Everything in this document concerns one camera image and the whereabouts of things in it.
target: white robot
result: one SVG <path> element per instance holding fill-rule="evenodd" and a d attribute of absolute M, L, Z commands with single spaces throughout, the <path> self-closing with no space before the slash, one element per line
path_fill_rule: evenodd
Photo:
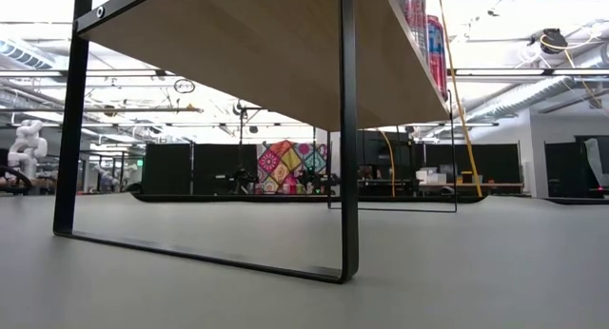
<path fill-rule="evenodd" d="M 133 173 L 135 171 L 137 171 L 137 164 L 131 164 L 131 165 L 125 166 L 125 168 L 123 169 L 123 184 L 128 184 L 129 179 L 131 179 L 131 173 Z M 121 175 L 120 170 L 114 171 L 114 177 L 120 178 L 120 175 Z"/>
<path fill-rule="evenodd" d="M 114 186 L 118 185 L 118 183 L 120 183 L 119 180 L 112 177 L 111 172 L 106 171 L 99 164 L 96 164 L 93 167 L 93 169 L 99 173 L 99 175 L 102 177 L 102 180 L 109 181 L 109 183 L 110 183 L 110 185 L 112 185 L 112 187 L 114 187 Z"/>
<path fill-rule="evenodd" d="M 9 167 L 17 169 L 22 167 L 22 173 L 29 179 L 36 177 L 37 158 L 47 156 L 47 140 L 39 135 L 42 121 L 26 120 L 17 128 L 17 139 L 9 150 Z"/>

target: light fixture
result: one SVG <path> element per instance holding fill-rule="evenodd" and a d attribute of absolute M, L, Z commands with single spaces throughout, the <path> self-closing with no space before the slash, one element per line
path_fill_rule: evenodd
<path fill-rule="evenodd" d="M 120 135 L 120 134 L 104 134 L 104 136 L 108 139 L 121 142 L 121 143 L 139 143 L 140 141 L 130 137 L 128 135 Z"/>
<path fill-rule="evenodd" d="M 475 124 L 468 124 L 465 123 L 465 126 L 498 126 L 499 123 L 488 123 L 488 124 L 479 124 L 479 123 L 475 123 Z M 453 127 L 460 127 L 462 126 L 462 124 L 453 124 Z"/>
<path fill-rule="evenodd" d="M 83 124 L 82 127 L 111 127 L 113 124 Z"/>
<path fill-rule="evenodd" d="M 442 126 L 442 124 L 434 124 L 434 123 L 427 123 L 427 124 L 408 124 L 407 126 Z"/>
<path fill-rule="evenodd" d="M 440 142 L 440 139 L 438 138 L 415 138 L 414 139 L 415 143 L 433 143 L 433 144 L 437 144 Z"/>
<path fill-rule="evenodd" d="M 49 70 L 2 70 L 0 77 L 10 78 L 42 78 L 42 77 L 62 77 L 61 71 Z"/>
<path fill-rule="evenodd" d="M 155 69 L 122 69 L 122 70 L 89 70 L 88 77 L 158 77 L 175 76 L 165 70 Z"/>
<path fill-rule="evenodd" d="M 457 69 L 457 76 L 535 76 L 545 70 L 541 68 L 475 68 Z"/>
<path fill-rule="evenodd" d="M 10 126 L 13 126 L 15 128 L 20 127 L 21 124 L 10 124 Z M 52 127 L 52 128 L 58 128 L 59 124 L 42 124 L 43 127 Z"/>
<path fill-rule="evenodd" d="M 57 114 L 57 113 L 53 113 L 53 112 L 26 111 L 26 112 L 24 112 L 24 114 L 29 115 L 29 116 L 33 116 L 35 118 L 49 120 L 49 121 L 54 121 L 54 122 L 58 122 L 58 123 L 64 121 L 64 117 L 62 115 Z"/>
<path fill-rule="evenodd" d="M 147 123 L 132 123 L 132 124 L 118 124 L 119 127 L 151 127 L 151 126 L 165 126 L 166 124 L 147 124 Z"/>
<path fill-rule="evenodd" d="M 566 76 L 590 76 L 590 75 L 609 75 L 607 68 L 559 68 L 554 70 L 554 74 Z"/>
<path fill-rule="evenodd" d="M 83 132 L 83 134 L 87 134 L 87 135 L 94 136 L 94 137 L 99 137 L 99 134 L 95 133 L 94 131 L 92 131 L 90 129 L 83 128 L 83 129 L 81 129 L 81 131 Z"/>

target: gray floor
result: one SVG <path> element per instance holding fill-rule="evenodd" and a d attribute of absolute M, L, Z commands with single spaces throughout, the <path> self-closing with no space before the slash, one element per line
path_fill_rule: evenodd
<path fill-rule="evenodd" d="M 489 198 L 458 214 L 362 211 L 360 273 L 332 285 L 56 238 L 53 201 L 0 198 L 3 329 L 609 327 L 608 207 Z M 75 227 L 337 266 L 339 214 L 83 196 Z"/>

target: patterned tapestry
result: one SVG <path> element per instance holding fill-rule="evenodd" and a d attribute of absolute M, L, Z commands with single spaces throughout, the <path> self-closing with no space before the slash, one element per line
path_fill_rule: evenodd
<path fill-rule="evenodd" d="M 258 193 L 306 193 L 297 178 L 302 169 L 314 167 L 325 173 L 326 145 L 297 144 L 281 141 L 258 145 Z"/>

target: wooden shelf board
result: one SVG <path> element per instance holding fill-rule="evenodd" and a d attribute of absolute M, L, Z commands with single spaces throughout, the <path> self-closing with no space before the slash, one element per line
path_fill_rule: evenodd
<path fill-rule="evenodd" d="M 111 0 L 104 18 L 94 10 L 79 30 L 107 48 L 335 131 L 338 3 Z M 355 11 L 358 127 L 447 120 L 397 1 L 356 0 Z"/>

